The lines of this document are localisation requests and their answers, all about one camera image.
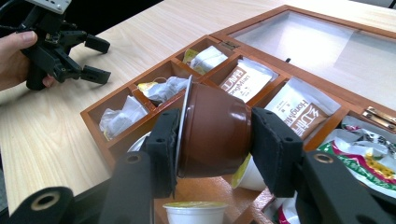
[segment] human hand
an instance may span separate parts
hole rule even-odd
[[[21,53],[21,49],[32,47],[37,41],[33,31],[14,33],[0,38],[0,91],[24,82],[29,71],[30,61]],[[43,84],[49,87],[54,78],[43,78]]]

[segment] wooden frame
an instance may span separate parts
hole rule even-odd
[[[396,117],[396,112],[388,107],[368,100],[354,92],[341,88],[321,77],[315,76],[314,74],[311,74],[292,64],[281,61],[278,58],[258,49],[247,46],[244,43],[241,43],[229,36],[229,34],[240,31],[259,21],[272,18],[285,11],[302,13],[323,21],[329,21],[372,34],[396,39],[396,34],[392,32],[358,24],[356,22],[340,20],[290,6],[275,8],[257,17],[242,21],[231,27],[215,32],[212,35],[205,35],[186,46],[186,48],[181,49],[174,55],[171,55],[163,62],[158,63],[154,67],[150,68],[140,76],[134,78],[128,83],[125,83],[116,91],[113,91],[102,100],[96,102],[81,112],[84,122],[91,132],[94,141],[101,150],[109,167],[113,169],[117,158],[122,153],[125,153],[137,139],[151,130],[156,118],[158,118],[158,116],[164,110],[182,107],[185,91],[179,92],[177,95],[162,105],[155,105],[137,88],[139,83],[153,81],[156,77],[168,78],[170,76],[177,76],[188,78],[190,75],[192,75],[193,82],[202,83],[213,88],[219,88],[218,85],[220,82],[230,74],[230,72],[236,66],[237,60],[243,56],[248,57],[249,59],[258,63],[262,63],[279,74],[277,79],[267,84],[257,95],[249,100],[247,102],[247,106],[266,106],[283,87],[285,82],[287,82],[289,78],[293,76],[298,77],[317,87],[319,90],[329,95],[341,105],[341,108],[338,109],[337,112],[335,112],[332,116],[330,116],[320,126],[317,132],[304,140],[304,150],[315,150],[322,143],[324,138],[337,127],[337,125],[346,115],[351,115],[358,119],[372,122],[370,119],[362,115],[369,106],[372,106],[383,113]],[[186,49],[195,49],[197,51],[201,51],[208,48],[209,46],[215,46],[217,49],[227,55],[228,59],[204,75],[198,74],[182,62]],[[111,108],[114,110],[121,109],[122,104],[128,95],[134,96],[147,109],[148,114],[114,139],[106,140],[103,133],[99,129],[100,118],[106,108]],[[210,178],[207,180],[180,180],[179,184],[177,185],[176,199],[178,201],[192,201],[194,199],[198,199],[197,195],[200,195],[201,200],[223,200],[226,203],[229,203],[230,206],[233,206],[233,209],[226,210],[227,218],[225,218],[225,222],[227,223],[250,223],[252,220],[255,220],[258,223],[271,223],[269,218],[262,214],[262,210],[268,206],[269,202],[274,199],[270,192],[268,192],[268,190],[257,192],[248,189],[230,189],[228,184],[229,180],[229,176]],[[196,191],[193,194],[190,193],[189,190],[191,190],[192,186],[194,185],[197,185],[198,187],[195,188]],[[209,193],[209,196],[205,196],[204,194],[208,191],[216,192],[217,194],[220,194],[221,197],[212,193]],[[166,213],[162,209],[162,204],[172,201],[173,199],[156,201],[155,206],[158,223],[167,222]]]

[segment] transparent lid panel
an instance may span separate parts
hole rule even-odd
[[[286,11],[230,35],[396,110],[396,41]]]

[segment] table surface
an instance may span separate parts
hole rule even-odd
[[[99,34],[111,43],[108,54],[73,48],[78,64],[111,72],[106,85],[70,79],[43,91],[21,84],[0,92],[9,211],[40,189],[66,186],[78,195],[111,176],[82,110],[199,37],[284,4],[396,32],[396,10],[344,0],[164,0]]]

